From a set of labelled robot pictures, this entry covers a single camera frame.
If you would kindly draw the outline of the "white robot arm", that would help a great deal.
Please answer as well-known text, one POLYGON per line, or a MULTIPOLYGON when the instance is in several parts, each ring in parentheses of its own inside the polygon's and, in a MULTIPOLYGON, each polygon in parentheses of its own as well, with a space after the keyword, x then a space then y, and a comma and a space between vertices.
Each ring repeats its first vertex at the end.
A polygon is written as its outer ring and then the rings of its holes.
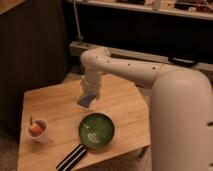
POLYGON ((213 171, 213 90, 201 72, 116 59, 105 47, 81 54, 86 96, 99 94, 103 72, 151 87, 152 171, 213 171))

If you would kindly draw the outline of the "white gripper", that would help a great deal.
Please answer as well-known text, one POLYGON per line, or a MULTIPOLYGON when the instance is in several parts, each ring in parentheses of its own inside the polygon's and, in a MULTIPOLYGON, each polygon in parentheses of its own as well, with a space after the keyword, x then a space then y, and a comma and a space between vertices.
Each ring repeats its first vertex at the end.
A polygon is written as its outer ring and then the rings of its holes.
POLYGON ((83 91, 81 95, 82 98, 93 95, 95 99, 98 99, 101 87, 101 77, 85 75, 82 78, 81 87, 83 91))

